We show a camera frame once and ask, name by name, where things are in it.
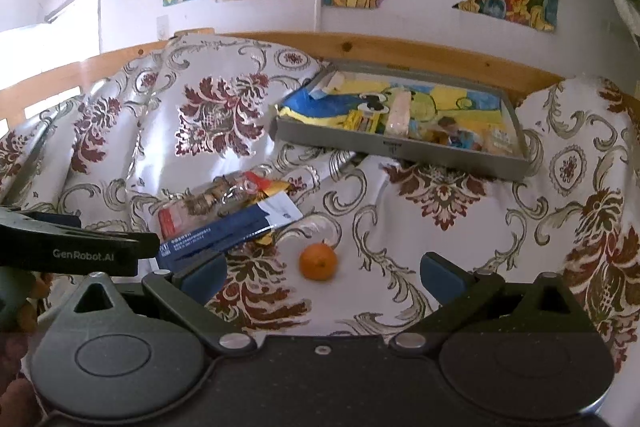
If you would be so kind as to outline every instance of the box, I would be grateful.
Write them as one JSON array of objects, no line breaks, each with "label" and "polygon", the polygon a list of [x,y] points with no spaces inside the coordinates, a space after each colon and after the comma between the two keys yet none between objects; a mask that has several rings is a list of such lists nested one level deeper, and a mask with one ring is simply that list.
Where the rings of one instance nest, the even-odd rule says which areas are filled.
[{"label": "box", "polygon": [[[492,106],[492,118],[495,118],[497,111],[500,112],[502,125],[505,126],[505,132],[511,136],[511,140],[514,142],[514,147],[517,151],[513,155],[494,154],[484,150],[461,149],[450,145],[412,139],[410,137],[386,136],[385,134],[376,133],[375,127],[377,121],[368,121],[365,124],[361,124],[358,130],[348,130],[334,126],[325,126],[333,124],[324,123],[331,119],[306,118],[305,120],[299,113],[292,112],[291,105],[294,103],[294,100],[299,100],[301,97],[309,99],[312,97],[324,97],[325,95],[319,92],[321,91],[320,87],[324,86],[326,88],[327,84],[333,84],[334,81],[332,79],[337,78],[337,76],[335,76],[336,72],[343,73],[344,75],[339,76],[341,78],[342,76],[347,77],[349,82],[351,82],[350,86],[359,86],[361,85],[360,81],[367,81],[374,82],[371,86],[389,84],[393,89],[400,90],[396,92],[406,92],[406,88],[412,93],[410,97],[412,100],[411,104],[414,103],[413,100],[415,99],[416,92],[429,93],[428,97],[433,101],[436,92],[434,88],[438,86],[446,86],[447,89],[444,89],[446,92],[458,92],[458,90],[460,90],[460,93],[468,92],[469,96],[473,95],[473,98],[479,98],[480,100],[482,96],[486,94],[487,99],[493,100],[492,103],[494,104],[497,102],[493,97],[497,97],[499,99],[499,108],[497,105]],[[529,168],[527,144],[522,128],[510,100],[500,89],[482,86],[481,84],[444,74],[429,73],[427,71],[404,71],[343,60],[337,60],[333,62],[331,66],[324,68],[309,84],[301,89],[305,89],[306,93],[300,93],[299,91],[294,92],[276,107],[278,115],[274,124],[274,133],[278,139],[307,146],[336,148],[372,155],[390,156],[413,162],[441,165],[447,168],[471,172],[479,176],[489,176],[512,181],[523,179]],[[438,92],[443,92],[441,87],[438,87],[438,90]],[[356,94],[354,94],[356,93],[355,91],[352,93],[352,97],[356,96]],[[368,93],[361,93],[360,98],[363,96],[366,97],[367,100],[369,99]],[[480,113],[476,110],[477,107],[474,105],[475,103],[474,100],[471,100],[465,95],[457,100],[456,107],[450,107],[450,110],[438,111],[436,103],[433,102],[433,110],[435,111],[435,115],[470,114],[468,112],[463,113],[462,111],[456,113],[458,109],[474,111],[474,114],[478,115]],[[339,125],[346,127],[351,126],[352,122],[349,121],[350,119],[353,120],[353,118],[351,118],[352,116],[353,111],[351,111],[348,116],[342,115]],[[434,118],[434,121],[444,121],[442,118],[438,120],[437,116]]]}]

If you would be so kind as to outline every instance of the orange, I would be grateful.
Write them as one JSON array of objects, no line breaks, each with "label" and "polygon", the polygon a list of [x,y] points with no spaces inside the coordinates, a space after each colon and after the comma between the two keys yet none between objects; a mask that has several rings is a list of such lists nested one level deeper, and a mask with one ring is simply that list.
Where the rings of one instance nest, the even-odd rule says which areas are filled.
[{"label": "orange", "polygon": [[309,245],[299,259],[300,272],[312,281],[327,281],[338,267],[338,256],[334,249],[324,243]]}]

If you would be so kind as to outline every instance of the shallow box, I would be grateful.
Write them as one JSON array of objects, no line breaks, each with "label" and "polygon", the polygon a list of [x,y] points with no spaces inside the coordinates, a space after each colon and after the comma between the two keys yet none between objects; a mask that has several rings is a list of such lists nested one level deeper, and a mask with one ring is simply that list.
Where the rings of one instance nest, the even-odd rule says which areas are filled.
[{"label": "shallow box", "polygon": [[[404,71],[385,68],[373,64],[351,61],[335,61],[330,67],[325,68],[309,84],[301,89],[307,92],[326,83],[327,79],[336,71],[354,79],[370,80],[373,82],[389,82],[393,86],[415,86],[421,90],[433,89],[433,84],[469,90],[469,92],[486,93],[500,99],[500,111],[502,122],[507,127],[506,131],[516,137],[519,152],[516,155],[500,155],[485,151],[460,149],[449,145],[440,145],[409,137],[385,136],[360,130],[346,130],[322,126],[319,124],[305,123],[291,116],[282,115],[284,104],[295,95],[292,93],[278,105],[278,116],[275,120],[276,137],[288,142],[335,149],[363,152],[373,155],[402,158],[420,163],[441,165],[447,168],[460,169],[479,176],[491,176],[505,180],[519,181],[524,178],[529,161],[527,160],[527,145],[522,128],[518,122],[513,105],[511,105],[505,92],[500,89],[482,86],[462,78],[444,74],[429,73],[427,71]],[[461,98],[466,104],[468,98]]]}]

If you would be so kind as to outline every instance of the bed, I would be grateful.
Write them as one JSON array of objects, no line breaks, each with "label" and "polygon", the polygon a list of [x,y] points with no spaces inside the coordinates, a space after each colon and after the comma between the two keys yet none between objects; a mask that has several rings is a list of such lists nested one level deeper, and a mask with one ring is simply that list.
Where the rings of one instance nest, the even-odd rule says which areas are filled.
[{"label": "bed", "polygon": [[[504,89],[526,134],[526,178],[503,182],[271,139],[273,105],[312,77],[320,61],[335,58]],[[21,118],[21,108],[76,86],[83,95]],[[602,415],[612,427],[635,427],[637,110],[638,102],[606,79],[564,80],[432,44],[188,32],[4,90],[0,118],[12,130],[0,140],[0,203],[77,214],[92,230],[157,232],[163,203],[219,174],[252,169],[288,181],[305,217],[278,232],[271,246],[230,253],[225,287],[207,304],[256,335],[392,335],[437,306],[417,276],[427,250],[516,282],[557,271],[616,364]],[[224,128],[212,127],[213,113],[224,113]],[[320,241],[340,260],[329,283],[302,279],[296,267],[300,251]],[[151,269],[141,262],[141,275]],[[54,309],[77,283],[58,277],[46,308]]]}]

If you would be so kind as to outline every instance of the bedspread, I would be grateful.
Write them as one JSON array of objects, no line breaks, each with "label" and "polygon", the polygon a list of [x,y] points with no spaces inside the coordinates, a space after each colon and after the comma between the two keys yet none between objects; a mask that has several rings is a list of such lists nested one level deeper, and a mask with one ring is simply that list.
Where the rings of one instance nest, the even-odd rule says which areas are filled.
[{"label": "bedspread", "polygon": [[[92,230],[158,232],[163,203],[215,176],[287,180],[304,218],[270,247],[228,254],[226,285],[207,305],[256,332],[396,333],[437,306],[417,275],[425,251],[515,282],[562,272],[616,364],[604,418],[637,427],[639,122],[616,86],[579,78],[530,95],[516,110],[530,169],[511,183],[274,141],[274,104],[319,67],[278,44],[174,39],[0,140],[0,201],[76,214]],[[339,257],[326,283],[297,268],[320,241]],[[141,261],[141,275],[150,267]],[[60,276],[47,306],[75,283]]]}]

